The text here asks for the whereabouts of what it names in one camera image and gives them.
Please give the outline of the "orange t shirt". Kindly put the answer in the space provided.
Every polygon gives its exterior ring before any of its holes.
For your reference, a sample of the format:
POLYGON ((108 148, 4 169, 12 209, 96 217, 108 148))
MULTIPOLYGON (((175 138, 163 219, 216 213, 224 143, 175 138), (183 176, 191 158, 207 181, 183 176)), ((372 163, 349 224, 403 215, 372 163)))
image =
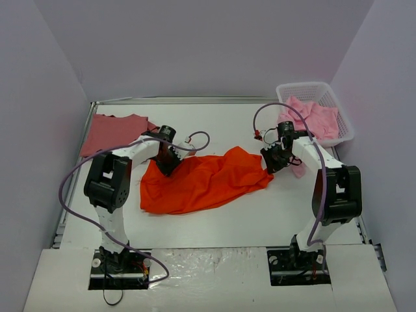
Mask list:
POLYGON ((267 188, 273 178, 260 155, 239 146, 224 155, 189 157, 169 177, 151 161, 140 180, 140 209, 154 215, 214 209, 267 188))

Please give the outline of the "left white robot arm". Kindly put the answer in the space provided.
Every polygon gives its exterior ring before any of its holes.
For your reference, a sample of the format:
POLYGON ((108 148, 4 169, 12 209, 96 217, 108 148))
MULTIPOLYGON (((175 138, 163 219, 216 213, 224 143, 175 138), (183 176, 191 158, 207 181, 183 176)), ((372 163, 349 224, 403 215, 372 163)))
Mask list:
POLYGON ((93 158, 84 184, 84 195, 96 210, 104 227, 100 253, 108 255, 107 264, 117 272, 127 270, 131 256, 124 229, 123 206, 129 196, 131 172, 137 165, 153 160, 164 176, 170 176, 183 157, 171 143, 176 130, 163 125, 157 132, 146 131, 133 145, 102 153, 93 158))

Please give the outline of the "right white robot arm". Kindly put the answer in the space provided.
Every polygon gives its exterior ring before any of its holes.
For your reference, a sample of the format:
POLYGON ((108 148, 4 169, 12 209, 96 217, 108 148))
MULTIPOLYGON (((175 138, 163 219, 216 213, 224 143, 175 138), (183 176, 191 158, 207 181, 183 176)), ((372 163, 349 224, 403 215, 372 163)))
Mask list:
POLYGON ((288 253, 290 264, 304 268, 311 252, 324 249, 324 243, 341 226, 361 215, 361 172, 331 156, 307 131, 297 131, 292 122, 277 126, 277 141, 261 150, 269 174, 289 165, 305 165, 316 174, 311 201, 313 217, 296 234, 288 253))

